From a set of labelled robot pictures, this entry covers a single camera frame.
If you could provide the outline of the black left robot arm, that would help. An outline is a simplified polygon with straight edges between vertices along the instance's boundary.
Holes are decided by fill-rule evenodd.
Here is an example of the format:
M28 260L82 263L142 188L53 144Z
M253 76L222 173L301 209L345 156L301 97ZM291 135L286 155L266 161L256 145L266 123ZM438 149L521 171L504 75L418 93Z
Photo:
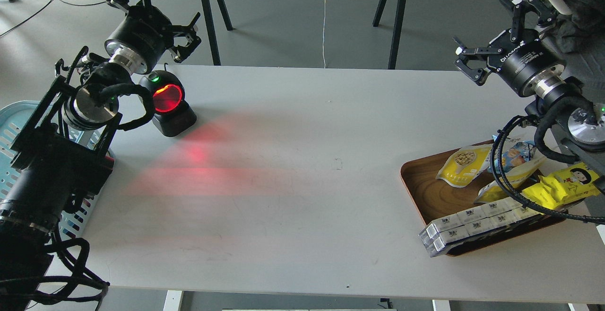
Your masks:
M20 172L1 200L1 309L29 302L97 302L109 283L86 267L89 243L62 240L62 213L75 214L97 195L114 167L109 147L117 131L150 121L174 137L197 120L180 80L155 70L165 51L180 63L201 40L195 14L174 25L151 0L107 0L125 12L104 42L108 57L85 46L73 63L55 65L55 79L11 144Z

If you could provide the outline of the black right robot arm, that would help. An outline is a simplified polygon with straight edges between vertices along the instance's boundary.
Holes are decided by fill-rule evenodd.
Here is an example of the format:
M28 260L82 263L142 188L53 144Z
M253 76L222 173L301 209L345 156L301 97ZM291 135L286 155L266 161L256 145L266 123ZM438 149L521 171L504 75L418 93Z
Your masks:
M594 182L604 192L604 105L584 97L583 83L575 77L563 79L565 62L544 44L542 33L554 26L562 4L543 0L499 0L511 13L512 24L487 46L468 48L458 44L456 67L475 84L497 74L521 97L535 95L525 108L525 116L515 116L498 131L491 148L490 168L496 184L521 205L548 216L603 225L603 217L578 216L532 202L512 186L499 159L505 138L518 126L536 127L534 141L538 151L556 162L582 162L596 171Z

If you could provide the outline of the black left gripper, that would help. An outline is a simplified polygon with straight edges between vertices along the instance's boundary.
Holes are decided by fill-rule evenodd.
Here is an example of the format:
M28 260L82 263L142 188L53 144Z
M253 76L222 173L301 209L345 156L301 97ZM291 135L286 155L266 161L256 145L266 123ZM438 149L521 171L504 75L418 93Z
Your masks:
M129 2L130 0L106 0L110 7L127 15L104 42L104 48L109 55L113 55L119 48L134 51L141 58L135 62L138 66L135 73L150 73L167 49L173 61L182 63L201 44L196 25L201 17L200 12L186 26L171 25L171 21L152 5L151 0L141 0L134 6ZM184 38L186 43L177 45L176 38Z

